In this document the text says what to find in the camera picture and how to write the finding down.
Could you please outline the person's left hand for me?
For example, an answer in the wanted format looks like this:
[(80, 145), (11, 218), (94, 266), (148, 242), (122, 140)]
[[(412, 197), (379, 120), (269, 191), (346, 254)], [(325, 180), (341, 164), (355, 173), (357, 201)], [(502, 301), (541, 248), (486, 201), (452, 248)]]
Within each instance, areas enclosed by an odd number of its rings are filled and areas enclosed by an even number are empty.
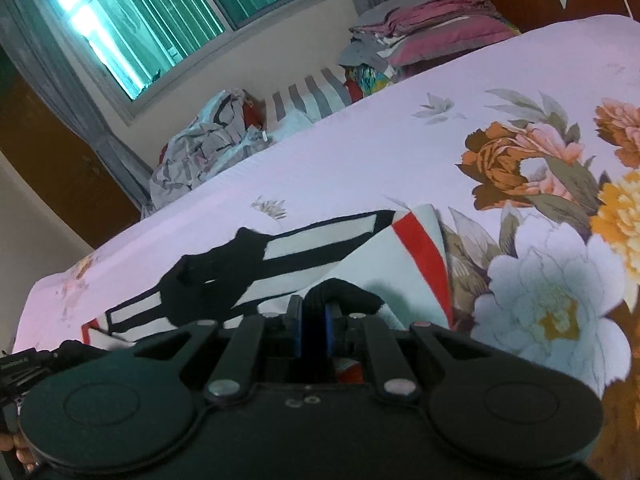
[(37, 467), (35, 456), (29, 449), (21, 431), (16, 434), (2, 432), (0, 434), (0, 451), (3, 453), (13, 452), (27, 472), (33, 472)]

